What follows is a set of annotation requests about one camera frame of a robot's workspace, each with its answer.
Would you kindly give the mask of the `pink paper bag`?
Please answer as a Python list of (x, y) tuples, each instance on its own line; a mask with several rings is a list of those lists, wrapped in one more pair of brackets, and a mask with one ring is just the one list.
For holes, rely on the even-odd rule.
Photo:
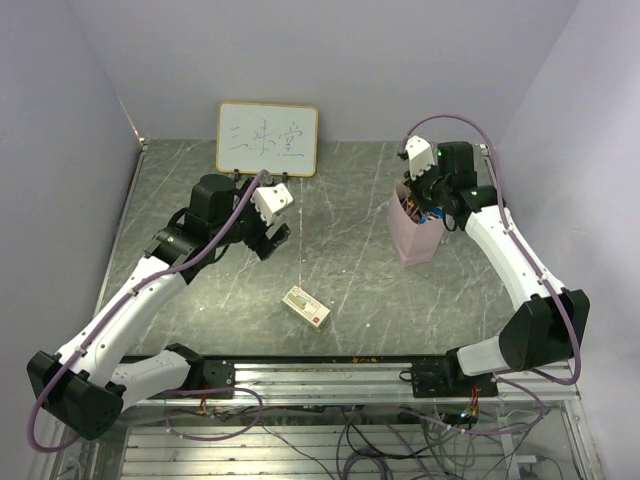
[(445, 232), (441, 218), (427, 217), (416, 223), (405, 209), (410, 191), (397, 181), (391, 194), (387, 225), (392, 242), (403, 266), (430, 262)]

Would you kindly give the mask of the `blue cookie bar wrapper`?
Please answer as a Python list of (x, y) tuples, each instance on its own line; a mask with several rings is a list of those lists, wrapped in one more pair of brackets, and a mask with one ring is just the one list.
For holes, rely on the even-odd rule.
[(424, 211), (422, 213), (419, 223), (426, 224), (427, 222), (430, 222), (430, 221), (442, 220), (444, 216), (445, 216), (445, 213), (442, 209), (433, 208), (429, 211)]

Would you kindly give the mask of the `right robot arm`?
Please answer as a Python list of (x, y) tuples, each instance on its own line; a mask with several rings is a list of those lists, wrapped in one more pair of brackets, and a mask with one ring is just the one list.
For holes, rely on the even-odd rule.
[(549, 364), (576, 360), (590, 310), (581, 290), (570, 290), (543, 265), (517, 228), (495, 184), (481, 185), (468, 142), (431, 145), (414, 135), (403, 158), (404, 183), (421, 210), (437, 207), (485, 254), (514, 313), (494, 337), (449, 350), (440, 381), (465, 394), (495, 373), (531, 371), (549, 379)]

